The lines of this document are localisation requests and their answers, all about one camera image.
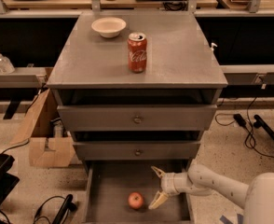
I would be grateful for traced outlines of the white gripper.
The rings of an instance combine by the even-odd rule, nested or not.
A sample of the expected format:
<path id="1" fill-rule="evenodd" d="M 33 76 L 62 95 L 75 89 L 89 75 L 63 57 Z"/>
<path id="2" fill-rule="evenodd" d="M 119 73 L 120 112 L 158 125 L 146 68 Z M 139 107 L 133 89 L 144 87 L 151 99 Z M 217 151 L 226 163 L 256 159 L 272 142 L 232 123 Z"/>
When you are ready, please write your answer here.
<path id="1" fill-rule="evenodd" d="M 192 182 L 189 180 L 186 172 L 183 173 L 165 173 L 163 170 L 152 166 L 158 178 L 161 178 L 161 189 L 158 191 L 149 204 L 148 208 L 154 210 L 164 204 L 169 196 L 178 195 L 180 193 L 190 193 L 192 191 Z"/>

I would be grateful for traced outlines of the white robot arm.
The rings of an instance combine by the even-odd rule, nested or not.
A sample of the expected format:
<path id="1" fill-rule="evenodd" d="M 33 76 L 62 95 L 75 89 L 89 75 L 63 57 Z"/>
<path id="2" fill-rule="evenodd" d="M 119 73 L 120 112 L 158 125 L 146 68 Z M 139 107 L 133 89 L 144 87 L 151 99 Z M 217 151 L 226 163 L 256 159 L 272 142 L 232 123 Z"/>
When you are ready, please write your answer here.
<path id="1" fill-rule="evenodd" d="M 157 209 L 181 193 L 205 196 L 214 190 L 244 211 L 243 224 L 274 224 L 274 173 L 258 175 L 247 185 L 201 164 L 193 164 L 181 173 L 165 173 L 155 166 L 152 170 L 160 178 L 161 190 L 149 209 Z"/>

